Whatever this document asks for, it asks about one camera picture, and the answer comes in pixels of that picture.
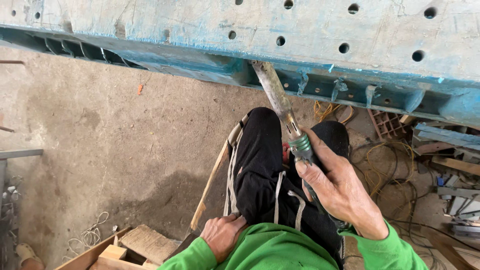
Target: hand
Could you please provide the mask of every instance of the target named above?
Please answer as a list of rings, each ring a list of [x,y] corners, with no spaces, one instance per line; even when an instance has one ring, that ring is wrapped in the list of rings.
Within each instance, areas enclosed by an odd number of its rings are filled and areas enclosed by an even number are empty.
[[[340,220],[350,222],[360,236],[372,240],[385,239],[388,227],[382,213],[368,196],[348,159],[335,154],[312,130],[304,127],[301,130],[307,133],[326,171],[303,161],[296,162],[295,167],[299,176],[317,193],[325,210]],[[312,201],[303,183],[302,187],[308,200]]]
[[[216,262],[224,261],[232,252],[239,235],[248,227],[247,220],[238,213],[231,213],[222,218],[214,218],[207,221],[200,237],[215,255]]]

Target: left hand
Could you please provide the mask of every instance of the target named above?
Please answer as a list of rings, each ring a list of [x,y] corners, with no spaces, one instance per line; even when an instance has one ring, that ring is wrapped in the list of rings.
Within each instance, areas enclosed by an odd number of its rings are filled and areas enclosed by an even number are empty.
[[[222,218],[214,218],[207,221],[200,237],[215,255],[216,262],[224,261],[232,252],[238,237],[248,227],[247,220],[239,213],[231,213]]]

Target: black handle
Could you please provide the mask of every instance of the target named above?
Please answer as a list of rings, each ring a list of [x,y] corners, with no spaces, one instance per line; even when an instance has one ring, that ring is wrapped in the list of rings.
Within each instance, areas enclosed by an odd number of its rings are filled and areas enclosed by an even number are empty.
[[[302,159],[304,161],[309,162],[310,164],[315,164],[320,168],[323,172],[325,172],[325,167],[323,164],[320,162],[318,159],[317,155],[313,152],[313,149],[310,147],[310,149],[307,150],[297,150],[297,151],[292,151],[292,153],[295,155],[296,158]],[[321,204],[320,200],[318,199],[317,193],[313,190],[312,186],[310,186],[307,181],[303,180],[303,184],[307,188],[308,192],[312,196],[313,201],[317,205],[318,211],[320,214],[326,214],[328,213],[323,205]],[[339,220],[338,218],[328,214],[328,217],[333,221],[335,224],[335,227],[337,229],[345,230],[350,227],[350,223],[346,221]]]

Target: dirt floor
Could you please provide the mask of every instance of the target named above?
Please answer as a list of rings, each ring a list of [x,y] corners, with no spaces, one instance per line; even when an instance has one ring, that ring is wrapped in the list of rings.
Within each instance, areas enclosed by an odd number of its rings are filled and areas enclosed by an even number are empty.
[[[103,211],[109,213],[99,225],[103,237],[113,225],[144,223],[182,240],[230,130],[249,110],[269,107],[263,92],[242,87],[8,48],[0,48],[0,59],[25,62],[0,65],[0,125],[15,130],[0,131],[0,148],[45,150],[41,157],[10,159],[7,175],[24,178],[20,240],[47,269],[73,256],[68,240]],[[301,124],[316,123],[313,100],[291,101]],[[353,147],[369,143],[355,130],[349,134]],[[364,160],[369,149],[353,155],[362,170],[370,169]],[[374,150],[371,161],[384,172],[394,169],[388,148]],[[399,161],[396,176],[406,178],[408,157],[399,155]],[[415,172],[412,182],[424,194],[432,176]],[[405,191],[388,186],[384,193],[379,205],[392,214]],[[414,220],[441,227],[448,221],[443,202],[435,194],[420,199]],[[359,255],[355,240],[348,239],[347,251]],[[346,269],[362,268],[360,258],[348,258]]]

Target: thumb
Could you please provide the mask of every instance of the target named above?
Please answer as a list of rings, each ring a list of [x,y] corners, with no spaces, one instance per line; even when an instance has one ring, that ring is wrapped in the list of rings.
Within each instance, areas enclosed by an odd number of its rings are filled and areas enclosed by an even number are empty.
[[[335,191],[332,182],[330,182],[317,165],[299,160],[295,163],[295,168],[299,176],[310,184],[317,194],[327,195]]]

